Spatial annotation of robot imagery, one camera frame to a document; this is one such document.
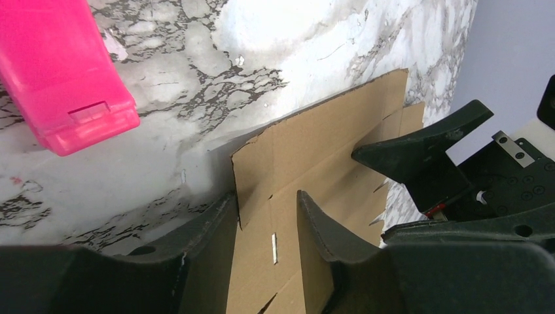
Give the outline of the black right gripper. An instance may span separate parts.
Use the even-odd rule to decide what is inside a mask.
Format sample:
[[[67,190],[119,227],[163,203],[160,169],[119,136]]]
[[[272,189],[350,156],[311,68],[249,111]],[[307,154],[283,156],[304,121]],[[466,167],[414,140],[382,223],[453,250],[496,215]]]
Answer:
[[[554,78],[518,139],[499,131],[463,162],[480,182],[473,201],[455,203],[474,185],[446,151],[492,116],[472,100],[421,130],[352,152],[355,161],[405,185],[419,212],[445,216],[396,225],[384,232],[385,243],[530,241],[554,251]]]

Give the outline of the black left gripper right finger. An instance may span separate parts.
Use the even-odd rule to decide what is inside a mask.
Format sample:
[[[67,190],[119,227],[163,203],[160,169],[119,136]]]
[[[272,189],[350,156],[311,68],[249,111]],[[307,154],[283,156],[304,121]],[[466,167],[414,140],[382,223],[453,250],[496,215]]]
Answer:
[[[554,206],[401,224],[370,244],[296,193],[309,313],[553,313]]]

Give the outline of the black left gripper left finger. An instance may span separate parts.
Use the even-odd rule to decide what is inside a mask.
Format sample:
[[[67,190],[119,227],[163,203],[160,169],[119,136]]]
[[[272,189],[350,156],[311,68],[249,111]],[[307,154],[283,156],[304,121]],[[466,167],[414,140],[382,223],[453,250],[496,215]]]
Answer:
[[[238,202],[201,215],[127,255],[76,245],[1,247],[2,313],[224,313]]]

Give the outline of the brown cardboard box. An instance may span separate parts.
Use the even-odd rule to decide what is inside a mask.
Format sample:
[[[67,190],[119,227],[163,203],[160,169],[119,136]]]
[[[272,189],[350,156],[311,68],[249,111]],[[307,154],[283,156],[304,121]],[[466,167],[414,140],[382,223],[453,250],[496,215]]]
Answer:
[[[320,313],[332,272],[299,240],[303,190],[334,220],[379,245],[388,186],[352,151],[420,130],[423,103],[404,108],[408,70],[398,69],[266,128],[232,155],[240,229],[228,313]]]

